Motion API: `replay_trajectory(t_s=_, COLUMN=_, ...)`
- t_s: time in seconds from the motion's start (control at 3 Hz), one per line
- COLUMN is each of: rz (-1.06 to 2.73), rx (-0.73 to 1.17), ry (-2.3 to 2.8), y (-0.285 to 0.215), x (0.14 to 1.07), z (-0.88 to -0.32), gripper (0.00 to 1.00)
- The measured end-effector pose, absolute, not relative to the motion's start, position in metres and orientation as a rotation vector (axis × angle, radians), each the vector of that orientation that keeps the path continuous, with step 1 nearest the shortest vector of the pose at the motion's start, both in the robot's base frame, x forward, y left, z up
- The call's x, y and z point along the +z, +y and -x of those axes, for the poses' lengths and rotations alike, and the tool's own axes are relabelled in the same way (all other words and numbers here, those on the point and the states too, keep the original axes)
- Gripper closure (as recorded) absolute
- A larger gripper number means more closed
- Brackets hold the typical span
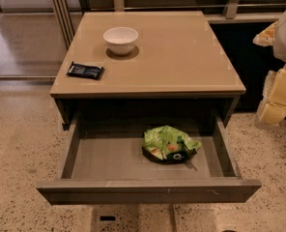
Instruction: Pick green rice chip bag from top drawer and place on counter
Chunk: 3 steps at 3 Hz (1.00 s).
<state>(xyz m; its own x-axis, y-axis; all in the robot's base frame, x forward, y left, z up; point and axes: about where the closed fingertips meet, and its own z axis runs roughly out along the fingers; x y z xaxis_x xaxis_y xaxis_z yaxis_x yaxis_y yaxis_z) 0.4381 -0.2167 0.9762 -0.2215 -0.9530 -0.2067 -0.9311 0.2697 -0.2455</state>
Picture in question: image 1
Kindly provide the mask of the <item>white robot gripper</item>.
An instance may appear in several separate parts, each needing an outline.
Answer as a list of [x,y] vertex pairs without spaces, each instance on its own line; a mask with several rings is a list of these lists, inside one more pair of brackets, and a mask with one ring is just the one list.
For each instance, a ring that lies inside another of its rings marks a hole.
[[[253,42],[259,46],[273,46],[274,56],[286,62],[286,11],[278,21],[257,34]],[[268,72],[262,95],[255,126],[261,130],[272,130],[286,117],[286,64],[277,72]]]

